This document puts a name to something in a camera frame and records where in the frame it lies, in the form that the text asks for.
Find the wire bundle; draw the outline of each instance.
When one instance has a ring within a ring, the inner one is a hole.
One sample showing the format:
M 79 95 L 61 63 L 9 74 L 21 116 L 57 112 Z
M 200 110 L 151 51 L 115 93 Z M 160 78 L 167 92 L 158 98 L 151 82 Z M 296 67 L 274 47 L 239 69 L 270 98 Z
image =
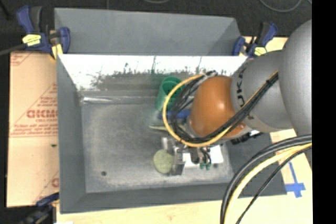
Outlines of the wire bundle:
M 250 111 L 255 107 L 257 102 L 261 97 L 267 92 L 267 90 L 278 80 L 278 72 L 275 72 L 266 82 L 249 98 L 249 100 L 240 108 L 240 110 L 227 122 L 225 122 L 220 128 L 218 128 L 213 133 L 209 134 L 206 137 L 192 137 L 187 132 L 185 132 L 180 126 L 176 123 L 176 115 L 179 111 L 185 108 L 191 101 L 188 100 L 187 92 L 194 92 L 197 87 L 201 84 L 201 78 L 205 78 L 207 74 L 195 75 L 190 77 L 179 84 L 177 84 L 172 91 L 168 94 L 162 110 L 162 118 L 165 127 L 168 132 L 179 142 L 189 146 L 189 147 L 204 147 L 211 146 L 223 136 L 231 132 L 237 125 L 239 125 L 244 118 L 250 113 Z M 186 87 L 180 92 L 177 97 L 174 106 L 172 108 L 172 129 L 167 121 L 166 111 L 169 99 L 172 95 L 183 85 Z
M 312 135 L 303 135 L 298 137 L 292 137 L 286 140 L 282 140 L 275 144 L 269 145 L 256 155 L 254 155 L 233 177 L 231 182 L 229 183 L 225 195 L 223 197 L 221 213 L 220 213 L 220 224 L 228 224 L 229 223 L 229 212 L 233 207 L 234 201 L 239 197 L 240 193 L 243 191 L 244 187 L 248 184 L 248 182 L 255 177 L 258 173 L 260 173 L 263 169 L 268 167 L 269 165 L 280 161 L 285 158 L 277 169 L 273 171 L 273 173 L 269 176 L 269 178 L 265 181 L 265 183 L 259 188 L 253 199 L 250 201 L 247 208 L 240 215 L 238 220 L 235 222 L 236 224 L 240 223 L 243 216 L 247 212 L 247 210 L 252 206 L 252 204 L 256 201 L 256 199 L 260 196 L 263 190 L 268 186 L 268 184 L 272 181 L 275 175 L 294 157 L 299 154 L 302 154 L 308 150 L 312 149 Z

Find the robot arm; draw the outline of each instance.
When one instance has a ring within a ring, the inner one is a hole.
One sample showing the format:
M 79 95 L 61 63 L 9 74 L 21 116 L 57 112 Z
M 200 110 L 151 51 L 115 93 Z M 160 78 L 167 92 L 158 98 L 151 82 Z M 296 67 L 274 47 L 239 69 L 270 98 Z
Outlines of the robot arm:
M 297 135 L 311 134 L 311 27 L 311 21 L 306 22 L 289 37 L 283 50 L 247 60 L 231 77 L 212 76 L 202 81 L 184 130 L 171 129 L 163 111 L 175 148 L 180 147 L 178 152 L 192 148 L 191 159 L 202 155 L 207 159 L 204 151 L 210 147 L 251 131 L 293 128 Z M 248 106 L 248 113 L 237 117 Z

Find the cardboard sheet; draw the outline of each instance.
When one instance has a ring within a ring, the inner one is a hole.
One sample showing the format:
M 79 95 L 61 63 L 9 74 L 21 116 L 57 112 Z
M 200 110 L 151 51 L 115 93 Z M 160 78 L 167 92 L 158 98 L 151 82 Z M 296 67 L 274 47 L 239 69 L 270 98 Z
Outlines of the cardboard sheet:
M 59 187 L 56 62 L 39 52 L 10 58 L 7 207 L 29 206 Z

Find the green cup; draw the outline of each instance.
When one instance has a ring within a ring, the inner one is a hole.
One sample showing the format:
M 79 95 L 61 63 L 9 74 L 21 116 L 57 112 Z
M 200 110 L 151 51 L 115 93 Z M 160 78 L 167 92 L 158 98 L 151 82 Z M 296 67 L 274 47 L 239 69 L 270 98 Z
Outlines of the green cup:
M 168 94 L 181 81 L 182 81 L 181 79 L 179 79 L 177 77 L 173 77 L 173 76 L 164 78 L 162 80 L 162 82 L 160 84 L 160 88 L 159 88 L 159 93 L 157 95 L 156 102 L 155 102 L 155 107 L 156 107 L 157 110 L 162 111 L 164 101 L 166 100 Z M 181 86 L 181 87 L 178 88 L 177 91 L 174 92 L 174 94 L 169 99 L 169 102 L 167 104 L 167 110 L 169 110 L 173 107 L 173 103 L 175 102 L 176 97 L 178 96 L 178 94 L 180 93 L 180 91 L 183 88 L 184 88 L 184 86 Z

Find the blue clamp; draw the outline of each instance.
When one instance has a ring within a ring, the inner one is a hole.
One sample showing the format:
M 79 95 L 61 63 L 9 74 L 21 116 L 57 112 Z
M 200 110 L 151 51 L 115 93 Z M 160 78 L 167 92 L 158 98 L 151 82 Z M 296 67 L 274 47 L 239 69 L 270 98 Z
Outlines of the blue clamp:
M 62 53 L 67 53 L 70 47 L 70 29 L 60 27 L 54 34 L 47 36 L 39 28 L 41 10 L 42 7 L 40 6 L 31 8 L 26 5 L 16 12 L 18 23 L 26 32 L 26 36 L 23 38 L 25 49 L 44 51 L 55 57 L 52 49 L 55 45 L 52 45 L 49 40 L 59 38 Z
M 36 203 L 36 211 L 31 213 L 29 216 L 25 217 L 17 224 L 40 224 L 46 218 L 50 216 L 50 214 L 55 214 L 56 210 L 55 207 L 51 204 L 52 202 L 59 199 L 59 193 L 51 194 L 42 200 Z
M 239 36 L 234 43 L 233 56 L 242 53 L 247 58 L 255 58 L 266 52 L 265 46 L 278 32 L 278 27 L 274 23 L 262 23 L 258 36 L 246 43 L 245 38 Z

